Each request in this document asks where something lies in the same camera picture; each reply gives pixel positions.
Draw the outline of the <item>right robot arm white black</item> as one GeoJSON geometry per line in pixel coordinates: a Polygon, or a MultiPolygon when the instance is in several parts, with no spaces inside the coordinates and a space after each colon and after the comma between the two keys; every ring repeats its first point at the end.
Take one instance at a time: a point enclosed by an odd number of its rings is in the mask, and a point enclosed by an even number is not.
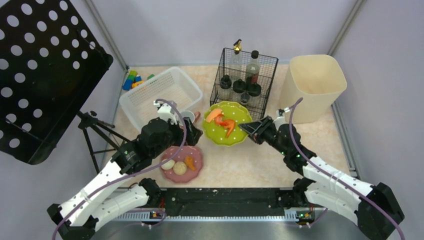
{"type": "Polygon", "coordinates": [[[303,146],[300,134],[288,123],[276,126],[265,117],[239,127],[256,144],[267,143],[284,156],[286,166],[302,176],[294,189],[308,203],[345,217],[370,240],[386,240],[394,231],[405,239],[400,229],[405,215],[388,185],[373,185],[331,166],[303,146]]]}

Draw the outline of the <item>glass oil bottle gold spout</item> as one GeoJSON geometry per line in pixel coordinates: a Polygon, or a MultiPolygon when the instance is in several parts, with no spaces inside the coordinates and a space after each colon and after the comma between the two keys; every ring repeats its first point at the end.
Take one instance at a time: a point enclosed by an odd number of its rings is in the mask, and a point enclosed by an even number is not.
{"type": "Polygon", "coordinates": [[[237,81],[240,78],[240,75],[241,75],[241,67],[242,67],[242,55],[241,55],[242,45],[241,45],[241,42],[242,42],[242,40],[238,39],[233,44],[233,55],[230,59],[229,65],[228,65],[229,77],[230,77],[232,82],[237,81]]]}

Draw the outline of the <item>pink polka dot plate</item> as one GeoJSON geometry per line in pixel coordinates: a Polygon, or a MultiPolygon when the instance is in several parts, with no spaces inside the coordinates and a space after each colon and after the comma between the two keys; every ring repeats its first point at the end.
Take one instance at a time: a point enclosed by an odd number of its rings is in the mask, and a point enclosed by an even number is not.
{"type": "Polygon", "coordinates": [[[161,170],[163,176],[176,184],[186,184],[198,177],[204,166],[204,156],[201,149],[196,146],[184,146],[172,159],[175,162],[184,162],[186,156],[190,156],[194,159],[196,171],[192,171],[187,168],[187,171],[184,175],[176,175],[173,169],[163,170],[160,167],[159,169],[161,170]]]}

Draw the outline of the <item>dark sauce bottle black cap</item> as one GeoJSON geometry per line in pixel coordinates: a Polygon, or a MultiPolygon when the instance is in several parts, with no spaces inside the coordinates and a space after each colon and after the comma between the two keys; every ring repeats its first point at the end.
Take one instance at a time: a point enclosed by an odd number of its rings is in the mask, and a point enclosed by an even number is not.
{"type": "Polygon", "coordinates": [[[258,82],[259,73],[260,73],[260,63],[259,63],[259,52],[253,50],[251,52],[251,58],[245,69],[246,83],[248,85],[256,84],[258,82]]]}

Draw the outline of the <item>small pepper jar black lid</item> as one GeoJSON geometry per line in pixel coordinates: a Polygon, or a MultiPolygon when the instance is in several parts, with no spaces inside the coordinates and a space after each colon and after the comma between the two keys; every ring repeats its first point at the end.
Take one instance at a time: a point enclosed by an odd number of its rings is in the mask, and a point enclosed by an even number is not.
{"type": "Polygon", "coordinates": [[[250,101],[250,95],[246,92],[240,95],[240,104],[243,106],[247,106],[250,101]]]}

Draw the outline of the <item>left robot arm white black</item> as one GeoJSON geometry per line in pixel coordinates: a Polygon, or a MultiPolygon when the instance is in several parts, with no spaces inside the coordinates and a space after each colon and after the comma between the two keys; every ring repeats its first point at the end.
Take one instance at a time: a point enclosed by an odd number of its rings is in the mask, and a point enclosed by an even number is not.
{"type": "Polygon", "coordinates": [[[56,224],[52,239],[89,240],[105,224],[116,217],[142,206],[153,206],[159,200],[160,188],[151,178],[110,198],[110,195],[130,179],[162,166],[152,160],[175,146],[178,154],[185,145],[195,146],[203,132],[184,119],[177,123],[159,117],[142,127],[136,139],[122,145],[104,168],[69,200],[52,204],[47,213],[56,224]]]}

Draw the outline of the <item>green polka dot plate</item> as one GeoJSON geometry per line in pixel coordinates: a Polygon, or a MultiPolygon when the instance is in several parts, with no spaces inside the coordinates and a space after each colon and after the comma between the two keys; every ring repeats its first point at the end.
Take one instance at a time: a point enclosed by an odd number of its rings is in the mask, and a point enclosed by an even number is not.
{"type": "Polygon", "coordinates": [[[248,134],[240,129],[239,124],[250,123],[252,121],[253,119],[248,109],[242,106],[240,103],[234,101],[222,101],[213,104],[201,118],[202,128],[205,136],[214,144],[226,147],[242,143],[248,137],[248,134]],[[206,117],[209,115],[211,110],[215,108],[222,109],[221,114],[224,115],[222,118],[223,120],[232,119],[236,122],[236,127],[228,138],[226,138],[227,130],[222,126],[216,125],[214,120],[211,122],[206,122],[206,117]]]}

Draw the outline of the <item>glass shaker black lid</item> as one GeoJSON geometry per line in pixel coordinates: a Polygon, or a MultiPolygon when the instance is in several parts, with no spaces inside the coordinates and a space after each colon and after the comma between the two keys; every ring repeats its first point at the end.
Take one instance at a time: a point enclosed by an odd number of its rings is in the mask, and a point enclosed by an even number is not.
{"type": "Polygon", "coordinates": [[[251,107],[258,108],[260,106],[260,95],[262,92],[262,87],[257,83],[251,83],[248,86],[247,93],[249,95],[248,105],[251,107]]]}
{"type": "Polygon", "coordinates": [[[228,100],[232,91],[232,81],[229,75],[224,75],[219,81],[218,95],[222,100],[228,100]]]}
{"type": "Polygon", "coordinates": [[[233,90],[233,100],[235,102],[240,103],[241,102],[241,96],[246,90],[246,83],[241,78],[234,81],[232,84],[232,90],[233,90]]]}

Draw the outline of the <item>white plastic basket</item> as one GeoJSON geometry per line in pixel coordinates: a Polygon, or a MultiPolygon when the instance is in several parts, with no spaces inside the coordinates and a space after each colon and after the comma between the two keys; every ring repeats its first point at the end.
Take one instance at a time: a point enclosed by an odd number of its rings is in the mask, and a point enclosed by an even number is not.
{"type": "Polygon", "coordinates": [[[157,117],[156,99],[175,102],[179,111],[195,112],[202,105],[203,92],[184,70],[173,66],[124,93],[119,104],[138,132],[157,117]]]}

